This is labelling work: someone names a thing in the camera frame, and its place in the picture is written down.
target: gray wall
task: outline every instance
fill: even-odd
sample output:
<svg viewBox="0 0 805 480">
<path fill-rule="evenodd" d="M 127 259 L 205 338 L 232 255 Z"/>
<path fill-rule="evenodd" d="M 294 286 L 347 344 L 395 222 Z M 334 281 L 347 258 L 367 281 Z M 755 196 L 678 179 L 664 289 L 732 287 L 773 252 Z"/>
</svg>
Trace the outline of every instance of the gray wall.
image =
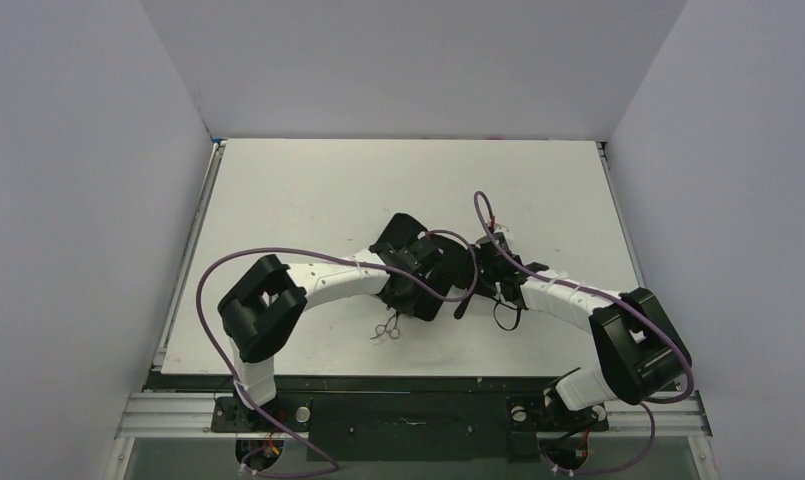
<svg viewBox="0 0 805 480">
<path fill-rule="evenodd" d="M 805 478 L 805 1 L 689 1 L 609 156 L 724 478 Z"/>
<path fill-rule="evenodd" d="M 0 478 L 100 478 L 210 141 L 136 0 L 0 0 Z"/>
<path fill-rule="evenodd" d="M 217 136 L 608 139 L 685 0 L 142 0 Z"/>
</svg>

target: metal bolt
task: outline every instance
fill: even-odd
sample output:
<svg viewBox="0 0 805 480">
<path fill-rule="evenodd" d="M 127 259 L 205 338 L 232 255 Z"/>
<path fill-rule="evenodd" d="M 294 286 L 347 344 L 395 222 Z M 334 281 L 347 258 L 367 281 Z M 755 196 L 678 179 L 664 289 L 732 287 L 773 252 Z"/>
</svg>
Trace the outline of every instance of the metal bolt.
<svg viewBox="0 0 805 480">
<path fill-rule="evenodd" d="M 526 420 L 526 409 L 520 406 L 512 408 L 511 418 L 514 419 L 515 422 L 524 422 Z"/>
<path fill-rule="evenodd" d="M 309 418 L 311 418 L 311 410 L 309 410 L 308 407 L 299 407 L 296 409 L 297 422 L 305 423 Z"/>
</svg>

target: white tabletop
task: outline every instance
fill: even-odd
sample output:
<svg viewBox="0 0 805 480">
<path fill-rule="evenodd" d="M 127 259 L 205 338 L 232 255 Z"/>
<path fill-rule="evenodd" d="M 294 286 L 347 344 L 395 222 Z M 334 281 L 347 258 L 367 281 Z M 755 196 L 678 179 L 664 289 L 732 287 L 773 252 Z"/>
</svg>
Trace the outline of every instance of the white tabletop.
<svg viewBox="0 0 805 480">
<path fill-rule="evenodd" d="M 483 235 L 472 206 L 476 190 L 488 194 L 525 263 L 631 290 L 635 271 L 603 168 L 593 142 L 228 140 L 162 372 L 227 372 L 194 307 L 199 276 L 217 258 L 259 246 L 349 255 L 374 243 L 396 212 L 475 241 Z M 254 261 L 223 265 L 205 287 L 205 314 L 224 346 L 216 305 Z M 516 331 L 503 332 L 490 300 L 474 299 L 462 320 L 452 317 L 455 305 L 445 304 L 430 323 L 402 317 L 397 340 L 370 340 L 389 316 L 376 298 L 312 309 L 275 356 L 276 373 L 557 376 L 598 364 L 589 335 L 547 315 L 526 312 Z M 500 314 L 503 324 L 513 323 L 513 312 Z"/>
</svg>

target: purple cable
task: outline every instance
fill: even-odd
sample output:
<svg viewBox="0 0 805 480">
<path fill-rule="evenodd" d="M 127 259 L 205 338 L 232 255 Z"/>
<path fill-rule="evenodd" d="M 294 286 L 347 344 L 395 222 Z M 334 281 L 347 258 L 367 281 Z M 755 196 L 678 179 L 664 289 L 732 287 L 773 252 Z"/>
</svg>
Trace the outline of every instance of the purple cable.
<svg viewBox="0 0 805 480">
<path fill-rule="evenodd" d="M 519 263 L 518 261 L 514 260 L 511 257 L 511 255 L 508 255 L 508 252 L 506 252 L 502 247 L 499 246 L 499 242 L 496 241 L 496 238 L 494 237 L 493 232 L 491 232 L 490 229 L 487 227 L 487 222 L 485 221 L 484 216 L 482 216 L 481 207 L 479 207 L 479 197 L 481 197 L 484 200 L 485 205 L 487 205 L 488 217 L 493 218 L 493 208 L 490 206 L 490 200 L 488 200 L 487 195 L 485 195 L 484 192 L 482 192 L 482 191 L 478 191 L 478 192 L 473 194 L 473 204 L 476 207 L 476 215 L 478 215 L 478 217 L 479 217 L 479 222 L 481 223 L 482 228 L 484 228 L 484 232 L 485 232 L 485 234 L 487 234 L 487 238 L 490 239 L 491 243 L 493 243 L 493 246 L 496 247 L 496 249 L 499 251 L 499 253 L 502 254 L 503 257 L 505 257 L 505 260 L 507 260 L 508 263 L 510 263 L 511 265 L 513 265 L 514 267 L 516 267 L 517 269 L 519 269 L 521 272 L 525 273 L 526 275 L 529 275 L 529 276 L 531 276 L 533 278 L 536 278 L 538 280 L 541 280 L 543 282 L 552 282 L 553 281 L 552 278 L 546 277 L 544 275 L 540 275 L 538 273 L 535 273 L 535 272 L 529 270 L 528 268 L 523 266 L 521 263 Z M 559 284 L 559 285 L 564 285 L 566 287 L 577 289 L 580 292 L 585 292 L 585 293 L 589 293 L 591 295 L 596 295 L 598 297 L 602 297 L 602 298 L 608 300 L 609 302 L 617 305 L 618 307 L 620 307 L 623 310 L 629 312 L 630 314 L 632 314 L 632 316 L 637 318 L 642 324 L 644 324 L 644 326 L 646 326 L 648 329 L 650 329 L 652 331 L 652 333 L 656 334 L 658 336 L 658 338 L 660 338 L 661 341 L 664 342 L 664 345 L 666 345 L 667 347 L 670 348 L 670 350 L 673 352 L 673 355 L 676 356 L 676 358 L 679 360 L 679 363 L 682 365 L 682 369 L 685 371 L 685 377 L 687 377 L 688 386 L 687 386 L 687 388 L 685 389 L 684 392 L 682 392 L 679 395 L 676 395 L 675 397 L 670 397 L 670 398 L 647 398 L 645 400 L 646 402 L 649 402 L 649 403 L 677 403 L 677 402 L 681 402 L 682 400 L 685 400 L 685 399 L 687 399 L 688 397 L 691 396 L 691 394 L 694 391 L 694 378 L 693 378 L 693 371 L 691 370 L 690 364 L 688 364 L 688 360 L 685 358 L 685 354 L 682 353 L 682 350 L 679 349 L 679 347 L 676 345 L 676 343 L 673 342 L 673 340 L 669 336 L 667 336 L 666 333 L 662 332 L 660 328 L 658 328 L 657 326 L 655 326 L 655 324 L 653 324 L 651 321 L 649 321 L 649 319 L 646 318 L 646 316 L 644 314 L 639 312 L 637 309 L 633 308 L 628 303 L 624 302 L 622 299 L 617 298 L 614 295 L 606 293 L 606 292 L 604 292 L 602 290 L 597 290 L 596 288 L 593 288 L 593 287 L 586 287 L 584 285 L 579 285 L 579 284 L 576 284 L 576 283 L 573 283 L 573 282 L 570 282 L 570 281 L 567 281 L 567 280 L 557 280 L 556 279 L 556 280 L 554 280 L 554 282 Z"/>
<path fill-rule="evenodd" d="M 634 467 L 638 462 L 649 455 L 649 451 L 652 450 L 652 446 L 655 445 L 655 417 L 652 415 L 652 411 L 648 406 L 646 406 L 645 403 L 641 402 L 638 405 L 643 407 L 643 409 L 646 410 L 646 414 L 649 415 L 649 441 L 646 442 L 646 446 L 643 447 L 643 450 L 641 450 L 639 454 L 635 455 L 634 458 L 622 465 L 618 465 L 616 467 L 595 468 L 593 470 L 573 470 L 573 475 L 606 475 L 609 473 L 622 472 L 623 470 Z M 553 462 L 552 459 L 546 455 L 546 453 L 543 454 L 543 458 L 545 458 L 546 461 L 552 465 L 555 465 L 555 468 L 557 468 L 559 472 L 567 474 L 570 473 L 570 470 L 556 465 L 555 462 Z"/>
<path fill-rule="evenodd" d="M 475 262 L 476 254 L 475 254 L 475 251 L 473 249 L 473 246 L 470 245 L 470 243 L 467 242 L 467 240 L 465 240 L 464 237 L 462 237 L 461 235 L 459 235 L 459 234 L 457 234 L 455 232 L 450 232 L 449 230 L 432 230 L 432 231 L 428 232 L 428 234 L 445 234 L 445 235 L 450 235 L 450 236 L 453 236 L 453 237 L 457 238 L 462 244 L 464 244 L 467 247 L 467 250 L 470 252 L 470 257 L 472 257 L 472 259 L 473 259 L 473 265 L 475 265 L 475 263 L 476 263 Z M 395 273 L 397 275 L 401 275 L 401 276 L 413 281 L 420 288 L 422 288 L 423 290 L 428 292 L 430 295 L 432 295 L 433 297 L 435 297 L 435 298 L 437 298 L 439 300 L 442 300 L 444 302 L 461 302 L 461 301 L 463 301 L 464 299 L 466 299 L 467 297 L 469 297 L 470 295 L 473 294 L 473 289 L 475 288 L 476 282 L 478 281 L 478 272 L 477 272 L 477 269 L 474 268 L 473 269 L 473 282 L 470 284 L 470 288 L 468 288 L 467 291 L 464 292 L 464 294 L 461 295 L 460 297 L 450 298 L 450 297 L 445 297 L 445 296 L 435 292 L 431 287 L 426 285 L 425 282 L 423 282 L 419 278 L 415 277 L 414 275 L 412 275 L 412 274 L 410 274 L 408 272 L 405 272 L 404 270 L 400 270 L 398 268 L 391 267 L 391 266 L 388 266 L 388 265 L 380 265 L 380 264 L 377 264 L 377 263 L 369 263 L 369 262 L 355 262 L 355 261 L 352 261 L 352 260 L 344 260 L 342 258 L 333 257 L 331 255 L 325 255 L 323 253 L 312 252 L 312 251 L 309 251 L 309 250 L 301 250 L 301 249 L 298 249 L 298 248 L 286 248 L 286 247 L 250 248 L 248 250 L 241 250 L 239 252 L 234 252 L 234 253 L 228 254 L 228 255 L 220 258 L 219 260 L 215 261 L 214 263 L 212 263 L 204 271 L 204 273 L 202 273 L 202 276 L 199 278 L 199 286 L 196 287 L 196 313 L 199 315 L 199 322 L 201 322 L 201 324 L 202 324 L 202 329 L 205 331 L 205 335 L 208 337 L 208 340 L 210 340 L 211 344 L 214 346 L 214 349 L 216 349 L 216 351 L 219 354 L 219 356 L 222 357 L 222 360 L 225 362 L 225 366 L 231 372 L 231 376 L 235 380 L 240 378 L 239 375 L 237 374 L 237 369 L 234 367 L 234 364 L 231 363 L 231 360 L 228 358 L 228 355 L 225 353 L 225 350 L 223 350 L 222 346 L 219 344 L 219 342 L 217 342 L 216 337 L 214 337 L 213 332 L 211 331 L 210 327 L 208 326 L 208 321 L 205 319 L 205 314 L 202 311 L 202 288 L 205 286 L 205 282 L 208 281 L 208 277 L 210 277 L 211 274 L 214 272 L 214 270 L 219 268 L 222 264 L 224 264 L 226 262 L 229 262 L 231 260 L 234 260 L 235 258 L 245 257 L 247 255 L 262 254 L 262 253 L 283 253 L 283 254 L 290 254 L 290 255 L 302 255 L 302 256 L 306 256 L 306 257 L 319 258 L 321 260 L 325 260 L 325 261 L 328 261 L 330 263 L 336 263 L 338 265 L 345 265 L 345 266 L 349 266 L 349 267 L 359 267 L 359 268 L 374 268 L 376 270 L 383 270 L 383 271 L 388 272 L 388 273 Z M 326 473 L 332 473 L 332 472 L 336 472 L 336 471 L 340 470 L 340 464 L 331 455 L 329 455 L 328 453 L 323 451 L 321 448 L 319 448 L 316 445 L 314 445 L 313 443 L 311 443 L 310 440 L 302 438 L 302 436 L 300 436 L 299 434 L 297 434 L 296 432 L 294 432 L 293 430 L 288 428 L 283 423 L 281 423 L 278 420 L 276 420 L 269 413 L 265 412 L 264 409 L 262 409 L 260 407 L 260 405 L 258 405 L 254 400 L 252 400 L 252 398 L 246 392 L 246 389 L 243 388 L 243 385 L 239 381 L 235 381 L 234 385 L 236 386 L 238 392 L 240 393 L 240 396 L 243 397 L 243 399 L 245 399 L 247 402 L 249 402 L 249 405 L 252 407 L 252 409 L 254 409 L 256 412 L 258 412 L 262 417 L 264 417 L 265 420 L 267 420 L 268 422 L 273 424 L 273 426 L 275 426 L 277 429 L 279 429 L 282 432 L 290 435 L 296 441 L 298 441 L 299 443 L 305 445 L 310 450 L 313 450 L 317 455 L 321 456 L 323 459 L 325 459 L 326 461 L 328 461 L 331 464 L 331 467 L 329 467 L 329 468 L 326 468 L 326 469 L 323 469 L 323 470 L 316 470 L 316 471 L 313 471 L 313 472 L 270 473 L 270 472 L 260 471 L 260 472 L 258 472 L 258 475 L 260 475 L 262 477 L 266 477 L 266 478 L 308 478 L 308 477 L 316 477 L 316 476 L 319 476 L 319 475 L 325 475 Z M 241 468 L 242 468 L 242 465 L 248 465 L 247 462 L 254 455 L 257 455 L 262 450 L 263 449 L 255 449 L 255 450 L 249 452 L 246 456 L 244 456 L 243 460 L 241 461 Z"/>
</svg>

